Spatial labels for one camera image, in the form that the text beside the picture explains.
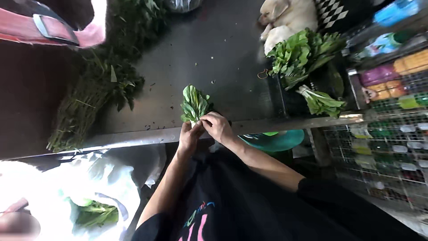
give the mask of buckle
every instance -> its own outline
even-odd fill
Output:
[[[60,23],[62,23],[65,27],[65,29],[68,31],[68,33],[70,34],[70,36],[72,37],[72,39],[63,39],[60,37],[55,37],[55,36],[51,36],[48,33],[48,30],[46,29],[46,25],[43,22],[43,17],[45,17],[45,15],[41,15],[41,14],[33,14],[33,20],[34,23],[36,24],[37,29],[39,30],[39,32],[47,39],[50,39],[52,41],[55,41],[57,43],[63,43],[63,44],[68,44],[68,45],[73,45],[73,46],[80,46],[79,40],[77,39],[77,36],[74,34],[73,29],[64,21],[58,20]]]

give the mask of stainless steel counter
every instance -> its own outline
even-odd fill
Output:
[[[305,128],[325,127],[332,125],[343,125],[369,121],[373,117],[369,114],[360,112],[345,112],[339,118],[320,117],[312,119],[264,119],[264,120],[246,120],[232,122],[232,129],[236,135],[264,133],[281,130],[298,130]],[[126,133],[115,133],[95,136],[85,144],[85,151],[98,150],[106,148],[119,148],[125,146],[148,145],[155,143],[177,142],[180,136],[181,127],[134,131]],[[210,138],[205,133],[201,137]]]
[[[193,84],[211,96],[230,121],[284,117],[279,84],[259,79],[260,6],[255,1],[204,1],[193,12],[173,15],[169,32],[136,64],[146,83],[134,110],[112,106],[97,123],[98,134],[181,126],[182,91]]]

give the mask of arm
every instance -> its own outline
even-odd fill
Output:
[[[138,220],[137,228],[158,213],[172,213],[180,195],[190,156],[196,150],[199,137],[205,132],[197,123],[191,128],[190,122],[183,123],[177,152],[166,169],[165,175],[150,198]]]
[[[305,178],[275,158],[246,144],[233,135],[227,120],[218,113],[210,112],[201,117],[208,133],[235,153],[253,171],[291,191],[297,191],[300,180]]]

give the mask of checkered cloth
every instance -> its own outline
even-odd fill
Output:
[[[314,0],[318,10],[319,29],[330,28],[333,24],[346,17],[348,10],[343,9],[340,0]]]

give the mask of bundled greens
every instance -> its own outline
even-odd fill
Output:
[[[337,101],[324,92],[312,91],[306,85],[300,86],[297,92],[305,97],[311,114],[326,112],[331,117],[337,117],[346,105],[346,102]]]
[[[76,150],[95,121],[98,110],[107,102],[120,111],[133,99],[144,79],[132,62],[141,57],[165,25],[162,0],[111,1],[107,40],[95,49],[79,50],[79,79],[62,100],[47,149],[53,152]]]
[[[83,227],[98,225],[99,227],[105,224],[113,224],[119,220],[119,211],[117,207],[107,204],[92,201],[85,207],[78,207],[79,214],[76,219],[76,224]]]
[[[278,75],[285,90],[290,90],[306,80],[314,70],[330,62],[345,46],[345,39],[340,38],[338,33],[321,35],[306,28],[287,40],[277,43],[267,54],[267,57],[274,57],[273,68],[269,75]],[[328,65],[328,71],[331,73],[331,83],[342,87],[341,90],[337,90],[341,95],[342,78],[331,63]],[[334,100],[326,93],[311,91],[305,85],[300,86],[297,92],[305,97],[311,114],[325,112],[332,117],[337,117],[346,104],[343,101]]]
[[[208,103],[210,96],[204,95],[191,84],[184,88],[183,96],[184,99],[181,108],[184,114],[181,115],[181,120],[183,122],[190,121],[192,126],[194,126],[201,116],[210,111],[212,107]]]
[[[289,90],[332,60],[345,46],[345,39],[341,39],[338,33],[322,36],[306,28],[277,43],[267,54],[267,57],[275,59],[269,75],[278,74],[285,90]]]

